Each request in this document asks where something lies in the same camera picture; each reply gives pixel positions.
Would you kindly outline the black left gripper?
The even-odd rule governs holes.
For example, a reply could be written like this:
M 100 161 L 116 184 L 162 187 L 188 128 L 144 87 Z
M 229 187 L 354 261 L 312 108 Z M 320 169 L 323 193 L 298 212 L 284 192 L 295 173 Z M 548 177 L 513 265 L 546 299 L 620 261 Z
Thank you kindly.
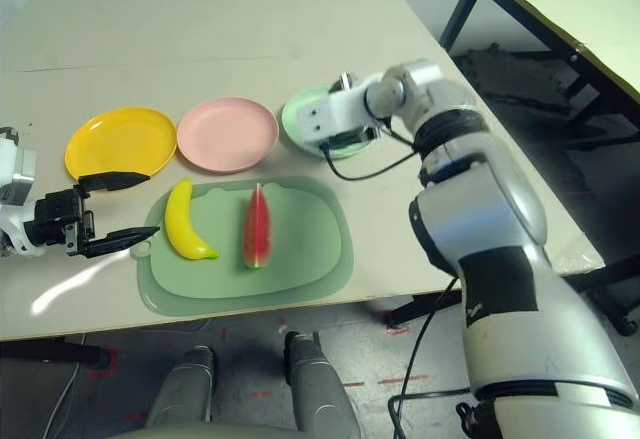
M 158 226 L 128 228 L 95 238 L 94 216 L 85 200 L 94 191 L 127 189 L 150 177 L 138 172 L 111 171 L 81 176 L 77 186 L 48 193 L 35 202 L 34 218 L 24 223 L 27 238 L 34 246 L 63 245 L 70 256 L 99 257 L 129 249 L 159 231 Z

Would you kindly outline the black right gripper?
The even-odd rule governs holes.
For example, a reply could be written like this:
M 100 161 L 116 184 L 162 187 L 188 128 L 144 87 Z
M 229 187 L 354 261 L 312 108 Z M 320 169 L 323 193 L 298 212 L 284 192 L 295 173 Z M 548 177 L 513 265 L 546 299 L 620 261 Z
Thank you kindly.
M 369 144 L 377 139 L 377 129 L 361 127 L 329 136 L 319 144 L 320 149 L 344 149 L 360 144 Z

